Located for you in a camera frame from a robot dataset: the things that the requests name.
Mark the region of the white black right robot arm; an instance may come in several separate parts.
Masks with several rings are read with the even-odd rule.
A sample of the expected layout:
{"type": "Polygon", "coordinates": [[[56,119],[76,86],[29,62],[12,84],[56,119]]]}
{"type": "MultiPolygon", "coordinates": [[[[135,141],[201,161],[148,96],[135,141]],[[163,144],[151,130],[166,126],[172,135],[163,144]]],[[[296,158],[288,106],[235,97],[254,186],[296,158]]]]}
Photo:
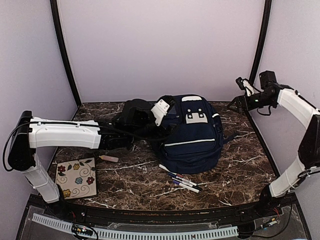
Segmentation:
{"type": "Polygon", "coordinates": [[[279,122],[267,124],[267,145],[278,147],[288,164],[279,177],[265,187],[262,201],[255,205],[255,213],[266,217],[275,208],[272,199],[283,197],[297,189],[307,178],[320,172],[320,110],[310,104],[292,87],[269,82],[263,90],[257,90],[247,80],[240,80],[239,88],[244,94],[233,99],[229,107],[238,113],[263,107],[279,107],[286,110],[279,122]]]}

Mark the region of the navy blue backpack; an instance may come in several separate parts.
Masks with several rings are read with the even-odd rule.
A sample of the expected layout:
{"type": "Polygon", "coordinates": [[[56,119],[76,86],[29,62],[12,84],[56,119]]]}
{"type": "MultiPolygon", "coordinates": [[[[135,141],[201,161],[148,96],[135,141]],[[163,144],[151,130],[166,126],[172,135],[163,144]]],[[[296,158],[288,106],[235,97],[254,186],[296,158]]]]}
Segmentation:
{"type": "Polygon", "coordinates": [[[224,135],[220,114],[204,97],[187,94],[174,99],[174,107],[161,124],[175,123],[178,128],[167,139],[152,142],[152,150],[173,173],[198,174],[215,168],[223,146],[237,132],[224,135]]]}

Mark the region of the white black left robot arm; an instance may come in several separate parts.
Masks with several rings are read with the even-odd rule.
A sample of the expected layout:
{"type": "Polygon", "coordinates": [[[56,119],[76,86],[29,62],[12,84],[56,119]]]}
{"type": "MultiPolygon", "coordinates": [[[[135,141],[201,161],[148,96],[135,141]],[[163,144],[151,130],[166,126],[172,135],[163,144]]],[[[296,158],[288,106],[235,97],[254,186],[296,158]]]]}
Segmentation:
{"type": "Polygon", "coordinates": [[[118,118],[107,121],[65,121],[34,117],[24,111],[3,147],[2,164],[7,172],[19,171],[37,190],[51,210],[67,218],[70,206],[64,202],[61,187],[43,168],[37,149],[44,147],[79,147],[91,150],[111,150],[130,146],[135,140],[158,142],[165,140],[176,126],[164,127],[152,118],[123,124],[118,118]]]}

